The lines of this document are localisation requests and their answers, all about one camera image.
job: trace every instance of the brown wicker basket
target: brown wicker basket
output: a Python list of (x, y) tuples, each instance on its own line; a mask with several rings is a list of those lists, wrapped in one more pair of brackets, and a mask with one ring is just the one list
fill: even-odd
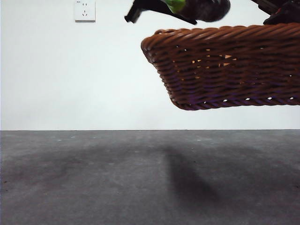
[(300, 24), (158, 30), (142, 42), (184, 110), (300, 105)]

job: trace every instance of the green part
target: green part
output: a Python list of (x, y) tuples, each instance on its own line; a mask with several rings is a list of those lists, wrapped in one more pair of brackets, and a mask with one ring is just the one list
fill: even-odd
[(168, 5), (172, 13), (177, 13), (185, 7), (186, 0), (165, 0), (165, 3)]

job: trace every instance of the black robotic arm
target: black robotic arm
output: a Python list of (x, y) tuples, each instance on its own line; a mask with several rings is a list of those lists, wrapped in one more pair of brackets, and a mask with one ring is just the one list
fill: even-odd
[[(278, 23), (300, 23), (300, 0), (251, 0), (259, 9), (270, 15), (264, 24)], [(174, 16), (191, 24), (197, 24), (196, 20), (187, 19), (181, 15), (174, 14), (162, 0), (135, 0), (128, 15), (127, 22), (135, 23), (142, 11), (151, 10)]]

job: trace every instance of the gray floor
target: gray floor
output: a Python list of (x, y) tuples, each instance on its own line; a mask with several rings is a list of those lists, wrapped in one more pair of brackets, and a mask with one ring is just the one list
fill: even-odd
[(1, 133), (2, 225), (299, 225), (300, 130)]

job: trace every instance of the outlet cover plate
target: outlet cover plate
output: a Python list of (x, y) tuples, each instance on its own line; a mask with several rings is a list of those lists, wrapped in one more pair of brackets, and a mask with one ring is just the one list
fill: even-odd
[(76, 22), (96, 21), (95, 0), (75, 0), (74, 17)]

